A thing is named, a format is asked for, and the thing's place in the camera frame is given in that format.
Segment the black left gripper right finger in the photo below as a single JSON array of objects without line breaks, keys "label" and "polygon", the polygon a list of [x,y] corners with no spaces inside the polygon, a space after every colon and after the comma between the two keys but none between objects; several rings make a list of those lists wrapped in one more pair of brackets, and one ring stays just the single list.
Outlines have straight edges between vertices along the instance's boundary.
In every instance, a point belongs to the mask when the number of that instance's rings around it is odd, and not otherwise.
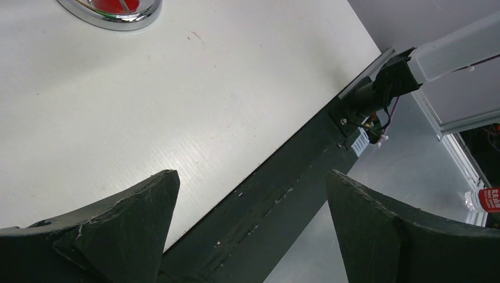
[{"label": "black left gripper right finger", "polygon": [[454,221],[327,175],[349,282],[498,282],[499,230]]}]

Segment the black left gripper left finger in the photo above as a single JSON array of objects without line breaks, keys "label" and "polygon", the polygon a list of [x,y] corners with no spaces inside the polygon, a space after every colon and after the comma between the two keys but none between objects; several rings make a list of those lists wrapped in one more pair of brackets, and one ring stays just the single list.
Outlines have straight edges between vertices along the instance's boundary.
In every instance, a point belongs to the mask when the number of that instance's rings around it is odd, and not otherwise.
[{"label": "black left gripper left finger", "polygon": [[155,282],[180,188],[175,170],[26,228],[1,229],[2,282]]}]

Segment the chrome wine glass rack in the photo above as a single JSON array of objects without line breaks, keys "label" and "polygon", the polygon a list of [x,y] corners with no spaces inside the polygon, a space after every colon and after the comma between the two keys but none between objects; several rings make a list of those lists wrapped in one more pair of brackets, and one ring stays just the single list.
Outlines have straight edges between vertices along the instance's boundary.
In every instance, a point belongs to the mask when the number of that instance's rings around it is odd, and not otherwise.
[{"label": "chrome wine glass rack", "polygon": [[162,0],[58,0],[68,12],[96,27],[135,31],[159,16]]}]

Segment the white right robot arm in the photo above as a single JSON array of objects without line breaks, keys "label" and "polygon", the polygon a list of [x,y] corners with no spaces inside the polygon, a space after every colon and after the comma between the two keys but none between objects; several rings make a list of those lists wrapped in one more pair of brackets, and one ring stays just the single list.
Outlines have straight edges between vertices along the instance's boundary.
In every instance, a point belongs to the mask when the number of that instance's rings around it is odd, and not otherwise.
[{"label": "white right robot arm", "polygon": [[342,102],[356,114],[387,110],[393,98],[418,90],[455,71],[499,57],[499,12],[442,38],[410,48],[382,65],[374,81],[349,92]]}]

